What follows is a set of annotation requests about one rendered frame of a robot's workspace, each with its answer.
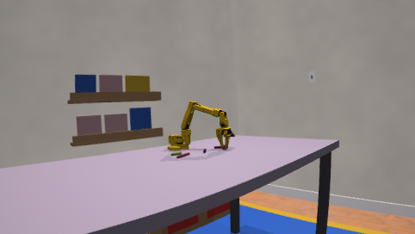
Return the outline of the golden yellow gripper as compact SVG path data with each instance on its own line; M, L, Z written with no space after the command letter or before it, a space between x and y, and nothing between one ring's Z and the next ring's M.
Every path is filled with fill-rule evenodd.
M225 149L226 149L227 146L228 146L228 144L229 144L229 138L230 137L234 137L235 134L232 132L231 127L219 127L219 128L216 128L216 136L217 136L217 138L218 138L218 140L220 142L221 148L224 147L223 146L223 135L225 137Z

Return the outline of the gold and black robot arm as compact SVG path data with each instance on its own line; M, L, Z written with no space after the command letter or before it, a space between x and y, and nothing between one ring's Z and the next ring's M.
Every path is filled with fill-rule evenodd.
M191 130L189 129L190 123L193 118L194 111L198 110L203 113L211 114L215 117L220 117L220 126L228 127L228 119L226 112L222 111L219 108L208 108L202 105L197 104L197 102L189 101L188 108L183 117L183 122L181 124L181 135L170 135L170 146L167 146L170 151L180 151L181 149L189 149L190 145L190 134ZM183 143L185 141L185 143ZM176 142L176 143L175 143ZM186 146L186 147L185 147Z

